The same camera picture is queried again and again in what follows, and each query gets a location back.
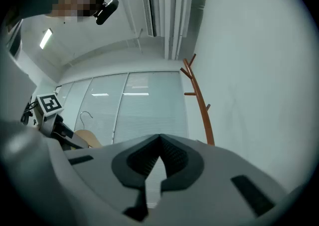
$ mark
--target fluorescent light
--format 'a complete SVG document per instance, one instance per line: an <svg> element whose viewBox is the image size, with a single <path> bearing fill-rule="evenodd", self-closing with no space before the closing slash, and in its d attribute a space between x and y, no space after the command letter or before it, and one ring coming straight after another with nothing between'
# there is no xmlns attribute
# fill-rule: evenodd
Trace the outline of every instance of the fluorescent light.
<svg viewBox="0 0 319 226"><path fill-rule="evenodd" d="M97 94L92 94L92 96L108 96L107 93L97 93Z"/></svg>
<svg viewBox="0 0 319 226"><path fill-rule="evenodd" d="M123 95L148 96L148 93L123 93Z"/></svg>
<svg viewBox="0 0 319 226"><path fill-rule="evenodd" d="M139 88L148 88L148 86L133 86L133 89L139 89Z"/></svg>
<svg viewBox="0 0 319 226"><path fill-rule="evenodd" d="M52 35L52 30L51 29L48 29L40 43L40 47L43 49L45 44L47 43L47 41L49 40L50 36Z"/></svg>

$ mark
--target metal hook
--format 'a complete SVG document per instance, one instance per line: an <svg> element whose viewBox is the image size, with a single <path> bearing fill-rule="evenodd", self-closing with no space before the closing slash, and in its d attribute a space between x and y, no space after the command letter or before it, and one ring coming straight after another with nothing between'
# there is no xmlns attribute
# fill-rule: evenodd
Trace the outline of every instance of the metal hook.
<svg viewBox="0 0 319 226"><path fill-rule="evenodd" d="M80 114L80 119L81 119L81 122L83 123L83 129L85 129L84 122L83 122L83 120L82 120L82 114L83 114L83 113L88 113L92 119L93 119L93 117L92 117L91 114L90 114L89 112L87 112L87 111L81 112L81 114Z"/></svg>

